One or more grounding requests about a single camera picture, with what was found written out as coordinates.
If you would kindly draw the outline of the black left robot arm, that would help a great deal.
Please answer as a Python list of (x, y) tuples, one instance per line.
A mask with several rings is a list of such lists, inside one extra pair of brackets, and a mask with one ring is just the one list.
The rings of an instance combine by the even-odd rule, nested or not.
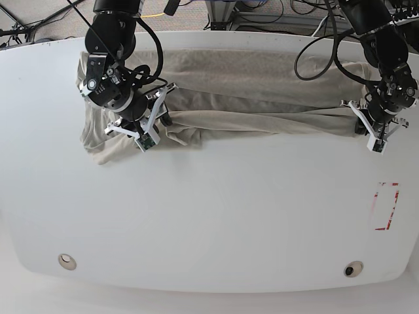
[[(298, 60), (294, 62), (297, 78), (311, 81), (320, 78), (336, 65), (349, 79), (367, 88), (366, 108), (361, 110), (373, 130), (383, 130), (404, 109), (418, 102), (418, 83), (408, 65), (409, 50), (404, 34), (394, 24), (393, 17), (382, 1), (337, 1), (337, 7), (350, 24), (350, 29), (339, 33), (329, 1), (325, 2), (333, 28), (331, 57), (325, 68), (313, 77), (298, 72)], [(346, 37), (357, 35), (367, 62), (380, 73), (380, 80), (361, 78), (343, 68), (338, 58), (338, 47)]]

